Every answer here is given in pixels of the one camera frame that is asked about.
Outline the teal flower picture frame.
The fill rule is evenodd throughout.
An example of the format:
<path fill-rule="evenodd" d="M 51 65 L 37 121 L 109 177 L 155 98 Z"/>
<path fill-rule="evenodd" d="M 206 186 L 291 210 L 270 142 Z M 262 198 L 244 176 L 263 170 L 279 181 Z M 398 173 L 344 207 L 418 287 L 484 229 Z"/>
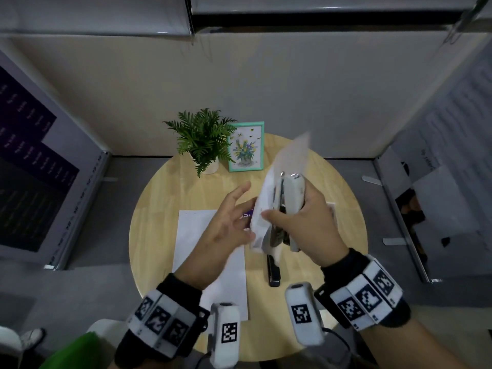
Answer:
<path fill-rule="evenodd" d="M 235 124 L 235 127 L 236 130 L 227 138 L 231 156 L 228 162 L 229 172 L 263 170 L 264 122 L 240 122 Z"/>

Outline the white marker wristband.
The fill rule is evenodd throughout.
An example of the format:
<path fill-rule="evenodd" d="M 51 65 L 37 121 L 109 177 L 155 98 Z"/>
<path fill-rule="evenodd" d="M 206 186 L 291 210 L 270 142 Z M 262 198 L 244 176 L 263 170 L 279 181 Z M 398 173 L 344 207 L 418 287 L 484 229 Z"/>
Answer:
<path fill-rule="evenodd" d="M 331 292 L 329 298 L 341 313 L 343 325 L 356 331 L 382 325 L 397 328 L 406 324 L 411 311 L 403 290 L 371 255 L 368 265 L 347 285 Z"/>
<path fill-rule="evenodd" d="M 172 359 L 197 321 L 198 314 L 155 289 L 144 297 L 126 324 L 145 345 Z"/>

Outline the white shoe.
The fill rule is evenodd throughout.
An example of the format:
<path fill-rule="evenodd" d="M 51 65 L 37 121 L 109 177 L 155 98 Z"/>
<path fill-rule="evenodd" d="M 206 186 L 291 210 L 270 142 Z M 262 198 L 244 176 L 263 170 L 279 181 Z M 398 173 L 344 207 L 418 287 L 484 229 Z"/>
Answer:
<path fill-rule="evenodd" d="M 46 337 L 46 329 L 36 328 L 20 335 L 23 351 L 29 351 L 38 347 Z"/>

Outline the green fern plant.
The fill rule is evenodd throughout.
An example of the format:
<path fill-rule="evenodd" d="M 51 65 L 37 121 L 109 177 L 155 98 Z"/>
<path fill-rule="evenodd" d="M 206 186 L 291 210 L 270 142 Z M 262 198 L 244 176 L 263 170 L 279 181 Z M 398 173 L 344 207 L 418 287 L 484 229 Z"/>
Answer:
<path fill-rule="evenodd" d="M 189 153 L 199 178 L 215 161 L 232 162 L 229 137 L 236 131 L 237 120 L 208 108 L 196 113 L 178 112 L 178 120 L 164 121 L 177 134 L 178 154 Z"/>

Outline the person's left forearm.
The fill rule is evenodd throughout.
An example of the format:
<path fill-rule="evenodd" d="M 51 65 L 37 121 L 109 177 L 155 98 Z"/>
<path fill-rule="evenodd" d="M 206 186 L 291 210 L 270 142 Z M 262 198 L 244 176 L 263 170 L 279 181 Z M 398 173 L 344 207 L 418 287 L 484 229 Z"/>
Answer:
<path fill-rule="evenodd" d="M 169 273 L 126 320 L 116 366 L 138 369 L 148 361 L 164 364 L 189 355 L 208 326 L 210 312 L 200 307 L 201 296 L 200 290 Z"/>

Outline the white paper sheet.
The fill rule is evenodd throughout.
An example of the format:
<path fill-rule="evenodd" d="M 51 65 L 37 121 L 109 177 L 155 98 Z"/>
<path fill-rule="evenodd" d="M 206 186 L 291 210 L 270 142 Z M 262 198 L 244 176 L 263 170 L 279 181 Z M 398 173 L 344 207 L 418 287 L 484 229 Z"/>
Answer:
<path fill-rule="evenodd" d="M 216 210 L 180 210 L 173 272 L 191 254 L 215 212 Z M 244 247 L 234 250 L 220 276 L 202 292 L 201 307 L 209 310 L 214 303 L 236 304 L 239 307 L 240 320 L 249 319 Z"/>
<path fill-rule="evenodd" d="M 280 245 L 276 249 L 270 247 L 272 224 L 263 219 L 261 212 L 263 210 L 272 210 L 274 188 L 281 172 L 288 174 L 298 173 L 304 176 L 308 162 L 310 140 L 310 133 L 305 132 L 276 154 L 273 164 L 264 179 L 261 192 L 254 206 L 254 214 L 250 221 L 250 229 L 256 235 L 255 240 L 250 244 L 251 251 L 272 256 L 277 256 L 281 253 Z"/>

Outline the white plant pot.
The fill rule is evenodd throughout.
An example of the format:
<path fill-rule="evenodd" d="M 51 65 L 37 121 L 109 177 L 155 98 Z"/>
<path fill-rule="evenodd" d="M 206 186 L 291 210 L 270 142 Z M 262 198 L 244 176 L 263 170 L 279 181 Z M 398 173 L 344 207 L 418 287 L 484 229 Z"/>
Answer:
<path fill-rule="evenodd" d="M 206 167 L 203 167 L 195 158 L 194 156 L 189 153 L 190 158 L 192 159 L 194 163 L 194 170 L 199 178 L 201 178 L 202 175 L 211 175 L 215 173 L 218 170 L 219 167 L 219 157 L 217 156 L 215 160 L 209 161 L 206 165 Z"/>

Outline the dark purple poster board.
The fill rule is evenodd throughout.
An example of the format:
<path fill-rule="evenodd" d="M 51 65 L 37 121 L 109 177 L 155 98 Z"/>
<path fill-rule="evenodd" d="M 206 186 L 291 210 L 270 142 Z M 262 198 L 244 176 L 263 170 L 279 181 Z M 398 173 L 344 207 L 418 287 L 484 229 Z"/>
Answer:
<path fill-rule="evenodd" d="M 0 48 L 0 257 L 65 268 L 110 157 Z"/>

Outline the person's right forearm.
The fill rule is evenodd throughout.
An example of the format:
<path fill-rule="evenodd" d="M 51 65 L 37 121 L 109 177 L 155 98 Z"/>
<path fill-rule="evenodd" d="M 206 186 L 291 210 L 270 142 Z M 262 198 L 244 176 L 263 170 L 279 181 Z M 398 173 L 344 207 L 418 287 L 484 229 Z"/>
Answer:
<path fill-rule="evenodd" d="M 367 255 L 353 248 L 337 263 L 321 267 L 324 283 L 314 296 L 341 324 L 341 313 L 329 294 L 347 285 L 368 265 Z M 380 369 L 469 369 L 458 357 L 442 346 L 417 320 L 410 317 L 401 327 L 376 325 L 357 331 L 368 346 Z"/>

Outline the person's right hand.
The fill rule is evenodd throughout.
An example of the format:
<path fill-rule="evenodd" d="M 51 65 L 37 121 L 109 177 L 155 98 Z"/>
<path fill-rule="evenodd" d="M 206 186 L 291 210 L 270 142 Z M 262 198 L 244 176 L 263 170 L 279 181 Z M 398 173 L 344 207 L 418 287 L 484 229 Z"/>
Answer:
<path fill-rule="evenodd" d="M 349 249 L 335 226 L 323 193 L 308 179 L 304 180 L 304 206 L 297 213 L 294 228 L 286 232 L 316 265 L 328 267 L 342 260 Z"/>

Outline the green garment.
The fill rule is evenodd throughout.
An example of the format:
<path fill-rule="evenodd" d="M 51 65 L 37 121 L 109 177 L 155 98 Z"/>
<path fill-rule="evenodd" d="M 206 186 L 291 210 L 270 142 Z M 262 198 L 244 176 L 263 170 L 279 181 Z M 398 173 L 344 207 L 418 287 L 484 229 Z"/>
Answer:
<path fill-rule="evenodd" d="M 48 357 L 39 369 L 107 369 L 116 347 L 96 332 L 87 332 Z"/>

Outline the white stapler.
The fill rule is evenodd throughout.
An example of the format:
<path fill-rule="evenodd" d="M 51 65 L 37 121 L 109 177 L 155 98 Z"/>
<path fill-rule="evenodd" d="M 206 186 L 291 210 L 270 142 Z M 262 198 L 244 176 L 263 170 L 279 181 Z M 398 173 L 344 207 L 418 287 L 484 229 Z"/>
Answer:
<path fill-rule="evenodd" d="M 295 215 L 304 206 L 305 180 L 301 174 L 281 172 L 274 188 L 272 210 Z M 281 243 L 290 246 L 292 252 L 300 252 L 298 243 L 284 229 L 272 224 L 270 247 L 276 249 Z"/>

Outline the white flat paper sheet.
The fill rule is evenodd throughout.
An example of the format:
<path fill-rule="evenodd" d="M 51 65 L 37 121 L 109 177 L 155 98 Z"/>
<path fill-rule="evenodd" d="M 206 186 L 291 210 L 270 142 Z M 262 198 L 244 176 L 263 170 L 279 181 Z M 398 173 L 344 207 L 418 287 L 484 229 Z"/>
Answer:
<path fill-rule="evenodd" d="M 191 254 L 215 212 L 216 210 L 180 210 L 173 272 Z M 240 320 L 249 319 L 244 247 L 234 250 L 220 276 L 202 292 L 201 307 L 209 310 L 214 303 L 236 304 L 239 307 Z"/>

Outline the person's left hand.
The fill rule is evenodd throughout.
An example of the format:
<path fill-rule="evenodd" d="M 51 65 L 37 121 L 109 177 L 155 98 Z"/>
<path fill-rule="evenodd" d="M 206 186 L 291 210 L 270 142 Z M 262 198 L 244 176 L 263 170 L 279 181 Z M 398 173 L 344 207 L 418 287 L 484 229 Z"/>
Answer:
<path fill-rule="evenodd" d="M 220 276 L 229 256 L 239 247 L 221 242 L 220 205 L 195 248 L 174 275 L 185 284 L 203 291 Z"/>

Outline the white printed poster board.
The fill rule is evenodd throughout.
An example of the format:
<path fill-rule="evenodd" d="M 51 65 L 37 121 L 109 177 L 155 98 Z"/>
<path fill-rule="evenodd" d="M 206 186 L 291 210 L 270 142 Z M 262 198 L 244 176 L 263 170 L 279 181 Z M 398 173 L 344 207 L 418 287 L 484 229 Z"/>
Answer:
<path fill-rule="evenodd" d="M 375 164 L 424 282 L 492 275 L 492 39 Z"/>

